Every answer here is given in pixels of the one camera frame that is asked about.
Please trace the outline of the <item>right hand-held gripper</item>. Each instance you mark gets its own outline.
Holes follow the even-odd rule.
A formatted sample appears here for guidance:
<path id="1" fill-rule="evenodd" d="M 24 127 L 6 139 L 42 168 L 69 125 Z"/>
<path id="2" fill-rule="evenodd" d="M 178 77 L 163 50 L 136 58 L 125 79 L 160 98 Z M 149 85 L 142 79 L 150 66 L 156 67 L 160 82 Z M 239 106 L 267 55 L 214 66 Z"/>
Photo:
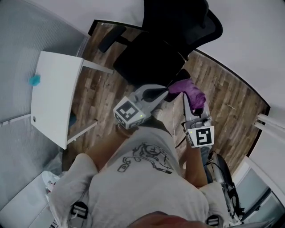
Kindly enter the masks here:
<path id="1" fill-rule="evenodd" d="M 192 148 L 209 147 L 214 144 L 214 126 L 208 103 L 204 103 L 201 119 L 192 113 L 187 94 L 183 94 L 183 108 L 186 122 L 183 124 L 186 139 Z"/>

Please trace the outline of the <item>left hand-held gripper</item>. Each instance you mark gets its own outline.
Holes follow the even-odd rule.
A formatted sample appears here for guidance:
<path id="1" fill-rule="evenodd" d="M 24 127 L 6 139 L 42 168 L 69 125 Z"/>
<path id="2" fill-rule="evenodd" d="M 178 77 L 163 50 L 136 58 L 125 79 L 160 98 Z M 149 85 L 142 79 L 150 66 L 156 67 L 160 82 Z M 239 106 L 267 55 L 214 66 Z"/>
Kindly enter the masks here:
<path id="1" fill-rule="evenodd" d="M 141 125 L 168 93 L 169 91 L 162 85 L 142 85 L 114 107 L 114 117 L 125 129 Z"/>

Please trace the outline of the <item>purple cloth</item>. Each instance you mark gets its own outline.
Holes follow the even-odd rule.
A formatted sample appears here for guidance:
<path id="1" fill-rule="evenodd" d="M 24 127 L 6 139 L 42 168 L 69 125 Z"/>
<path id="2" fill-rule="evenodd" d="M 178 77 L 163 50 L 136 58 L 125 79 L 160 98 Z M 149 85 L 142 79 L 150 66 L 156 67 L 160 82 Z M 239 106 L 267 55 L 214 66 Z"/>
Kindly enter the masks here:
<path id="1" fill-rule="evenodd" d="M 175 82 L 168 87 L 170 94 L 185 93 L 193 110 L 204 108 L 205 94 L 194 84 L 191 78 Z"/>

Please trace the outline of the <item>person's left forearm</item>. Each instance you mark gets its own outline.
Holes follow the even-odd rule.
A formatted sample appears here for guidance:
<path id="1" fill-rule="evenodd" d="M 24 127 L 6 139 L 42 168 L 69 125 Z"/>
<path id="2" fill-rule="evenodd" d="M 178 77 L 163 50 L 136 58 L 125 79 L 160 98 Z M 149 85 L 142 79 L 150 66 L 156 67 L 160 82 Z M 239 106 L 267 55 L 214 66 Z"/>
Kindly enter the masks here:
<path id="1" fill-rule="evenodd" d="M 98 171 L 100 171 L 115 154 L 117 149 L 137 130 L 136 128 L 126 130 L 120 124 L 104 138 L 96 142 L 86 151 L 92 159 Z"/>

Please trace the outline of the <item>person's right forearm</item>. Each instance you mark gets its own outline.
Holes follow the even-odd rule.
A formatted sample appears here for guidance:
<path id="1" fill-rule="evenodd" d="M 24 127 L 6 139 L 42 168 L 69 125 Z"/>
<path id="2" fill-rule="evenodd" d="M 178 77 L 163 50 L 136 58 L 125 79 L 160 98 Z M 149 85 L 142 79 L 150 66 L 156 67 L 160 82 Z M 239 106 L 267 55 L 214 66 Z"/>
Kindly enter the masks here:
<path id="1" fill-rule="evenodd" d="M 195 186 L 201 188 L 208 184 L 203 166 L 202 156 L 199 148 L 192 148 L 189 143 L 186 147 L 186 171 L 185 179 Z"/>

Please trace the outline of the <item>small turquoise object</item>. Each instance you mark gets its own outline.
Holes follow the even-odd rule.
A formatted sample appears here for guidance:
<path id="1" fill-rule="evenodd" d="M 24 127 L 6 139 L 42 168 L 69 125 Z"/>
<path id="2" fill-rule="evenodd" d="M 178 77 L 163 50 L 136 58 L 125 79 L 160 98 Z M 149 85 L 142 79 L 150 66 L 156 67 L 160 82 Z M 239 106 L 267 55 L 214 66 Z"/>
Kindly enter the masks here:
<path id="1" fill-rule="evenodd" d="M 30 79 L 29 79 L 29 84 L 31 86 L 37 86 L 38 84 L 40 84 L 41 82 L 41 76 L 39 74 L 35 74 L 34 76 L 32 76 Z"/>

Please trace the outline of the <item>person's black trousers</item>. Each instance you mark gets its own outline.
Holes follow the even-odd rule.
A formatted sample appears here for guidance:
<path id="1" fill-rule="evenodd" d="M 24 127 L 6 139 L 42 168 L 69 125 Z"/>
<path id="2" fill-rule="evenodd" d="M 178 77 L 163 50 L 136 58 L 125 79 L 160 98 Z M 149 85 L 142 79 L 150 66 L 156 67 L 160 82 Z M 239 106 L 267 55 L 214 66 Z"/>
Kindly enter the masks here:
<path id="1" fill-rule="evenodd" d="M 154 116 L 151 116 L 143 124 L 139 125 L 139 129 L 156 134 L 168 133 L 171 136 L 171 133 L 166 129 L 163 122 L 157 120 Z"/>

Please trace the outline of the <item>black office chair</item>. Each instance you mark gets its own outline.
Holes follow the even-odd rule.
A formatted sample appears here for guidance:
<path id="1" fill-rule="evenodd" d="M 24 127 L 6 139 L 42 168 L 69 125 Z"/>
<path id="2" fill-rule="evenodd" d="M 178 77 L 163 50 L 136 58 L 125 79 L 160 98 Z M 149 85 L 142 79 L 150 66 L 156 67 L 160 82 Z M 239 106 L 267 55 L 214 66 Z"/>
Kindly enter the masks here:
<path id="1" fill-rule="evenodd" d="M 207 0 L 144 0 L 141 33 L 129 41 L 113 63 L 135 87 L 170 86 L 186 78 L 189 54 L 223 33 Z"/>

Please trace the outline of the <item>teal waste bin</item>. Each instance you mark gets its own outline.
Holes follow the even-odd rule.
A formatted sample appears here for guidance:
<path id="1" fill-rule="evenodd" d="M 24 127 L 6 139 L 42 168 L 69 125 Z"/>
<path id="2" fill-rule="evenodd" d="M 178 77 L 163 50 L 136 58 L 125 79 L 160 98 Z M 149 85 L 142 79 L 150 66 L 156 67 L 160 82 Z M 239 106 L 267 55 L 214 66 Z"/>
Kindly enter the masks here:
<path id="1" fill-rule="evenodd" d="M 71 112 L 71 113 L 70 113 L 70 117 L 69 117 L 69 125 L 68 125 L 68 129 L 70 129 L 70 128 L 71 128 L 71 126 L 72 126 L 72 125 L 74 125 L 74 124 L 76 123 L 76 121 L 77 121 L 77 117 L 76 117 L 76 115 L 75 115 L 73 112 Z"/>

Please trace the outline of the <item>person's grey printed t-shirt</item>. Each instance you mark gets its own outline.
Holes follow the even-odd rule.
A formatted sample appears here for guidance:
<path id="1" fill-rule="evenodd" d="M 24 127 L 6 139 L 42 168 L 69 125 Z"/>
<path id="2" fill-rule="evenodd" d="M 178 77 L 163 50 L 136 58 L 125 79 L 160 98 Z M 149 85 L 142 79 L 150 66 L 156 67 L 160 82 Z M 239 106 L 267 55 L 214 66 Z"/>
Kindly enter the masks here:
<path id="1" fill-rule="evenodd" d="M 71 214 L 77 201 L 87 205 L 87 219 Z M 217 215 L 218 228 L 229 225 L 221 185 L 190 184 L 180 172 L 172 137 L 139 128 L 100 171 L 86 153 L 79 154 L 55 184 L 49 206 L 60 228 L 127 228 L 153 212 L 205 224 Z"/>

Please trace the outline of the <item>white desk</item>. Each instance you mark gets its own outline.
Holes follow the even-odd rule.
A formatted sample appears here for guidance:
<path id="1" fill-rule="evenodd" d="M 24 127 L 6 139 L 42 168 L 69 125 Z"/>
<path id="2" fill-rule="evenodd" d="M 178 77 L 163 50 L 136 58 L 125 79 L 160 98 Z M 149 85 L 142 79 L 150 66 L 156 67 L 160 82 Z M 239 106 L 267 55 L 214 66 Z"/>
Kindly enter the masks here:
<path id="1" fill-rule="evenodd" d="M 36 74 L 40 83 L 32 90 L 31 124 L 62 149 L 98 123 L 93 120 L 68 134 L 74 93 L 83 67 L 113 73 L 81 57 L 42 51 L 38 59 Z"/>

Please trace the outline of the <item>clear plastic bag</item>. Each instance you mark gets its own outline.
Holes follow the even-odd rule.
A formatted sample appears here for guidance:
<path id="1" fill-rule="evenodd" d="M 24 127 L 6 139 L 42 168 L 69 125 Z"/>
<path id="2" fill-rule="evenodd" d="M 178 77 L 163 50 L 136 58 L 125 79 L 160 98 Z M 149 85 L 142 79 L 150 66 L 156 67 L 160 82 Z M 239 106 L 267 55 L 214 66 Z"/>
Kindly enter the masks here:
<path id="1" fill-rule="evenodd" d="M 55 184 L 64 175 L 62 152 L 59 152 L 44 168 L 41 177 L 45 184 L 45 197 L 49 202 L 49 195 L 52 192 Z"/>

